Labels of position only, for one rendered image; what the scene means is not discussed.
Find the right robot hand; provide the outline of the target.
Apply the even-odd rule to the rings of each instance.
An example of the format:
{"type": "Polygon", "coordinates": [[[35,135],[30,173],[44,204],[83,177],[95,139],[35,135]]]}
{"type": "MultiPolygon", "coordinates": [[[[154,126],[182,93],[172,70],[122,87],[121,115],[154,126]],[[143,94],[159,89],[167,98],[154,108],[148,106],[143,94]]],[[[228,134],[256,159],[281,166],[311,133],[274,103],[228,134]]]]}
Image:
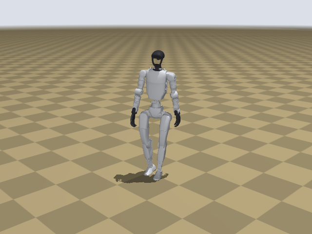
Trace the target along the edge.
{"type": "Polygon", "coordinates": [[[130,124],[133,127],[136,127],[136,125],[135,125],[135,114],[137,114],[136,109],[133,108],[131,113],[132,113],[132,115],[131,115],[131,119],[130,119],[130,121],[131,121],[130,124]]]}

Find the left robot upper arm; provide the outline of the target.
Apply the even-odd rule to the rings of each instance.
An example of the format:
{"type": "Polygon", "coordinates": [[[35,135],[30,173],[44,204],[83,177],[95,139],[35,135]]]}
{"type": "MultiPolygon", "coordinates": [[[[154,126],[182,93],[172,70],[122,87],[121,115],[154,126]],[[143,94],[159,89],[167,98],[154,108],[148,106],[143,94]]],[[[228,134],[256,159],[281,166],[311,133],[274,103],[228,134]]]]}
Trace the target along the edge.
{"type": "Polygon", "coordinates": [[[170,97],[172,99],[177,98],[177,92],[176,92],[176,75],[175,73],[172,72],[167,72],[166,73],[166,78],[169,81],[170,88],[171,88],[171,93],[170,97]]]}

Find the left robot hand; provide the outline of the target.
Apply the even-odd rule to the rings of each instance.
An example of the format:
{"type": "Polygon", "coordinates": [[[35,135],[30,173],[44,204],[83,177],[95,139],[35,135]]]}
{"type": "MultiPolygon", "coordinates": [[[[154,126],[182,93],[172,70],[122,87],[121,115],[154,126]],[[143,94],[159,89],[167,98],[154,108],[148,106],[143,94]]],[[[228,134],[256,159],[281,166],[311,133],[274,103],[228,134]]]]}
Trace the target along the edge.
{"type": "Polygon", "coordinates": [[[176,125],[175,127],[177,127],[180,124],[180,112],[178,113],[177,110],[175,110],[174,113],[176,116],[176,122],[174,125],[176,125]]]}

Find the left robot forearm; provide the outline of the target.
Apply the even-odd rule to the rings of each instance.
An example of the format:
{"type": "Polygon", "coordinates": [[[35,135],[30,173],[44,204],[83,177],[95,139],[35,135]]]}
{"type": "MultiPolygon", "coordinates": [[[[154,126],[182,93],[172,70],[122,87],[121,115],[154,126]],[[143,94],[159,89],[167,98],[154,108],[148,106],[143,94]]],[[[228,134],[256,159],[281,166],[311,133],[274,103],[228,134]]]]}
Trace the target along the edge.
{"type": "Polygon", "coordinates": [[[179,113],[180,109],[179,109],[179,102],[178,101],[179,101],[179,99],[178,99],[178,93],[177,93],[177,98],[172,99],[172,102],[173,102],[174,111],[177,110],[177,112],[179,113]]]}

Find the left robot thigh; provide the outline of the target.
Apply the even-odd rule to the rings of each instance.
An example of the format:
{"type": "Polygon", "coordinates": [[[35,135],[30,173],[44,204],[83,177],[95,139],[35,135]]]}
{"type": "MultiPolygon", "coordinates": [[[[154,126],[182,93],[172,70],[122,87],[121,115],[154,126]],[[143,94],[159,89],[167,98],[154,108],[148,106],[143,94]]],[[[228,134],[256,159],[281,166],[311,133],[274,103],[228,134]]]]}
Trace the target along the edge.
{"type": "Polygon", "coordinates": [[[171,120],[172,120],[172,115],[170,113],[165,112],[165,111],[161,112],[161,120],[160,120],[160,126],[159,126],[159,142],[157,146],[158,148],[160,148],[160,146],[163,146],[163,148],[165,148],[171,120]]]}

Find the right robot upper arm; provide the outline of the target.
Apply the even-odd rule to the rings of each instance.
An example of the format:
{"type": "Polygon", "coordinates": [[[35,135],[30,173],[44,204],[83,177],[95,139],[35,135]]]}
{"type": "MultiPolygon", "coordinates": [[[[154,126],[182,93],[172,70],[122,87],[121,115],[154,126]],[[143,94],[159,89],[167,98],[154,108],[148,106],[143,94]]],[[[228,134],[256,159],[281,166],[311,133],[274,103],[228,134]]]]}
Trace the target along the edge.
{"type": "Polygon", "coordinates": [[[138,87],[135,89],[136,95],[142,95],[143,94],[143,87],[144,87],[144,83],[145,83],[146,72],[147,72],[147,70],[141,70],[139,72],[138,87]]]}

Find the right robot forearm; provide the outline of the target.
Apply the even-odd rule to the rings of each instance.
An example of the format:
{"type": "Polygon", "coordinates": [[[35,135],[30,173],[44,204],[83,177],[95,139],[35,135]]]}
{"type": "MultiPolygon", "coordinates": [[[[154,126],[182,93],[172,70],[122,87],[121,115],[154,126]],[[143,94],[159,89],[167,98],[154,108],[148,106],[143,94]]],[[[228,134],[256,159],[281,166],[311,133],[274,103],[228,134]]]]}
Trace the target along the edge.
{"type": "Polygon", "coordinates": [[[135,108],[135,109],[136,109],[136,112],[137,112],[137,111],[138,111],[138,107],[139,107],[139,103],[140,103],[141,96],[135,94],[134,98],[135,98],[135,99],[134,99],[134,103],[133,103],[132,109],[135,108]]]}

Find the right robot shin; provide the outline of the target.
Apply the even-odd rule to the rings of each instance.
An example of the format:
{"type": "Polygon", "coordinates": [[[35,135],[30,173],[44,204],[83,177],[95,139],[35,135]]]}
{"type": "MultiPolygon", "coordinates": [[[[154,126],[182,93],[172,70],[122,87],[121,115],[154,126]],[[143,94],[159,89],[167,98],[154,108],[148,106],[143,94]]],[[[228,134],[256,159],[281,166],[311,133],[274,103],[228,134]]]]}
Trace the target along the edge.
{"type": "Polygon", "coordinates": [[[146,145],[143,144],[142,148],[143,148],[144,156],[146,158],[148,167],[152,168],[153,167],[153,161],[152,161],[153,147],[146,147],[146,145]]]}

